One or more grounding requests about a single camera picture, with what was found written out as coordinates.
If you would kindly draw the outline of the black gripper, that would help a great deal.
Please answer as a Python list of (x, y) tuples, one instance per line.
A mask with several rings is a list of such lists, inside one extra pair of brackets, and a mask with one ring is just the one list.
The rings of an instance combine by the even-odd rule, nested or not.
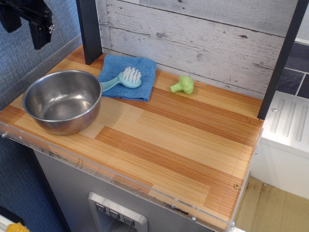
[(43, 0), (1, 0), (0, 21), (4, 29), (11, 33), (22, 26), (21, 17), (29, 22), (35, 50), (51, 42), (55, 26), (52, 11)]

